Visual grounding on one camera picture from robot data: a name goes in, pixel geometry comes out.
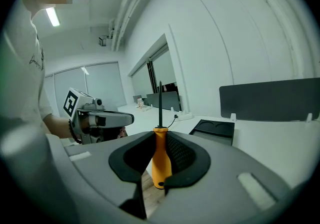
ceiling light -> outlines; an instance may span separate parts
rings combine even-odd
[[[85,73],[86,75],[90,75],[90,74],[88,73],[88,71],[87,71],[87,69],[86,69],[86,68],[81,67],[81,69],[84,71],[84,73]]]
[[[57,14],[56,14],[56,10],[54,7],[46,8],[46,12],[53,26],[60,25]]]

orange screwdriver handle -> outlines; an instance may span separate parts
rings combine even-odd
[[[165,179],[172,175],[171,162],[166,153],[166,134],[168,128],[154,128],[155,153],[152,158],[152,179],[158,189],[164,189]]]

wooden surface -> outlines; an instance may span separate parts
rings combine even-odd
[[[165,199],[165,190],[159,190],[154,186],[147,171],[142,175],[142,194],[146,216],[149,218]]]

black cable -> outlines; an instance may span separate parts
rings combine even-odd
[[[174,118],[173,122],[171,123],[171,125],[168,126],[168,128],[174,124],[175,120],[176,120],[176,118]]]
[[[177,118],[178,118],[178,116],[177,116],[177,114],[175,114],[174,120],[172,121],[171,125],[168,126],[168,128],[174,124],[174,121],[175,121]]]

white table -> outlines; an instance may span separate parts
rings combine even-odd
[[[134,115],[134,123],[126,127],[128,135],[152,131],[159,124],[159,109],[142,112],[136,104],[119,107],[120,112]],[[169,126],[174,116],[162,111],[163,125]],[[227,118],[195,116],[174,122],[171,131],[190,133],[201,119],[231,122]],[[256,122],[237,120],[233,146],[246,152],[282,177],[290,187],[307,180],[320,156],[320,122]],[[151,175],[151,164],[147,167]]]

